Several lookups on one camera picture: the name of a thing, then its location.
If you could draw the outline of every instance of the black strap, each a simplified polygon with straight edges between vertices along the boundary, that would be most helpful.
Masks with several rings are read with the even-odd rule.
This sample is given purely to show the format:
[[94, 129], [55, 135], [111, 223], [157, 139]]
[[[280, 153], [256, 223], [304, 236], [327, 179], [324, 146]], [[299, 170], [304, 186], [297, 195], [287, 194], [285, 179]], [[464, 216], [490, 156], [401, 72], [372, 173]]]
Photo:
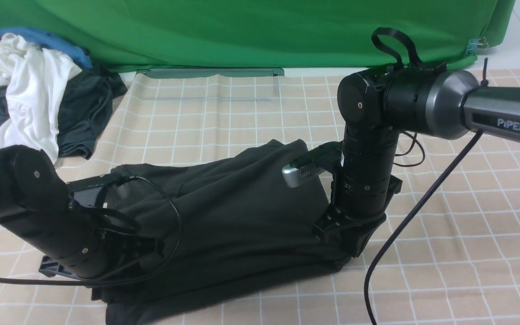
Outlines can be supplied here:
[[402, 33], [401, 31], [394, 29], [394, 28], [386, 28], [386, 27], [380, 27], [377, 28], [372, 33], [372, 43], [374, 44], [374, 47], [376, 47], [378, 50], [383, 51], [386, 54], [389, 54], [390, 56], [394, 57], [396, 59], [396, 64], [398, 68], [402, 68], [403, 60], [402, 57], [400, 57], [400, 54], [395, 51], [394, 49], [390, 48], [388, 45], [382, 43], [379, 36], [388, 36], [396, 39], [404, 47], [406, 47], [407, 52], [409, 53], [409, 66], [411, 68], [427, 68], [427, 64], [421, 60], [421, 58], [418, 57], [417, 53], [417, 47], [415, 46], [413, 40], [410, 39], [407, 35]]

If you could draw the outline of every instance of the metal clip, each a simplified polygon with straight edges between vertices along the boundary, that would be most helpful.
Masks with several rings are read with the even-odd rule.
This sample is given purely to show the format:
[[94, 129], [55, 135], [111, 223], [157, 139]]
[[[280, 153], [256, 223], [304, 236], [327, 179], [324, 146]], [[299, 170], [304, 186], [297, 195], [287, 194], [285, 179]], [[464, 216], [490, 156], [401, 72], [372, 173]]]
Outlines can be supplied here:
[[478, 49], [486, 50], [488, 48], [489, 48], [489, 43], [487, 43], [486, 37], [473, 38], [473, 39], [469, 40], [465, 54], [467, 54], [467, 55], [476, 54]]

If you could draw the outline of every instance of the beige grid mat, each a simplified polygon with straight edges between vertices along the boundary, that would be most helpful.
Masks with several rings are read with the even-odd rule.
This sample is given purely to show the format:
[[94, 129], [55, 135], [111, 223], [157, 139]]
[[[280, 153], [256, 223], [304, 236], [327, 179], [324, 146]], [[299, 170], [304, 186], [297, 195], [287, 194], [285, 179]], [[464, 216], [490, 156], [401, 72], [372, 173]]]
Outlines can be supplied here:
[[[520, 70], [491, 71], [493, 86], [520, 86]], [[186, 166], [231, 157], [271, 139], [310, 148], [339, 140], [341, 78], [154, 80], [138, 75], [89, 161], [60, 161], [64, 181], [119, 164]], [[404, 181], [363, 257], [334, 276], [295, 283], [162, 325], [353, 325], [368, 323], [362, 284], [384, 240], [469, 137], [423, 137], [420, 167]], [[400, 150], [410, 140], [403, 138]], [[420, 159], [419, 151], [406, 163]], [[322, 177], [330, 188], [330, 175]], [[37, 278], [41, 253], [0, 229], [0, 276]], [[383, 324], [520, 325], [520, 144], [485, 136], [388, 251], [371, 284]], [[0, 285], [0, 325], [103, 324], [86, 288]]]

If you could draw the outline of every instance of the black cloth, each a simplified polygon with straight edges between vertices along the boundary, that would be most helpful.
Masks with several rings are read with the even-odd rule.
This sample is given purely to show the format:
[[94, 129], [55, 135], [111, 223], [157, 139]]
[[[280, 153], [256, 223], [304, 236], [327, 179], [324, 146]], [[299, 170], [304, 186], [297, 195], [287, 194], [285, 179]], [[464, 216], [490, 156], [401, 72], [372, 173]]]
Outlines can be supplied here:
[[[9, 119], [6, 89], [0, 88], [0, 125]], [[71, 78], [66, 84], [57, 117], [59, 157], [89, 159], [113, 113], [113, 99], [126, 91], [120, 75], [101, 65]]]
[[[258, 290], [338, 272], [350, 260], [338, 238], [326, 244], [311, 232], [328, 198], [318, 178], [291, 189], [281, 169], [307, 152], [297, 140], [276, 140], [234, 158], [193, 167], [122, 165], [175, 197], [182, 245], [159, 276], [128, 288], [95, 288], [107, 303], [107, 325], [147, 325]], [[141, 234], [176, 240], [176, 215], [149, 185], [111, 190], [108, 206], [134, 216]]]

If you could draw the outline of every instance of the blue cloth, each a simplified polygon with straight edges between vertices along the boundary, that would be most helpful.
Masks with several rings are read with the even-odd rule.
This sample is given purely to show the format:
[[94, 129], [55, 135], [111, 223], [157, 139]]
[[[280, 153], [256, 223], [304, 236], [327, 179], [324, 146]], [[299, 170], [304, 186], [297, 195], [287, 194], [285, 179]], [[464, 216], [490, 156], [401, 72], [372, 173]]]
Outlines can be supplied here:
[[28, 42], [33, 42], [47, 47], [48, 49], [58, 50], [70, 56], [74, 62], [83, 69], [91, 69], [91, 58], [86, 54], [82, 47], [73, 45], [65, 39], [41, 29], [32, 27], [9, 27], [0, 29], [0, 40], [5, 33], [20, 35]]

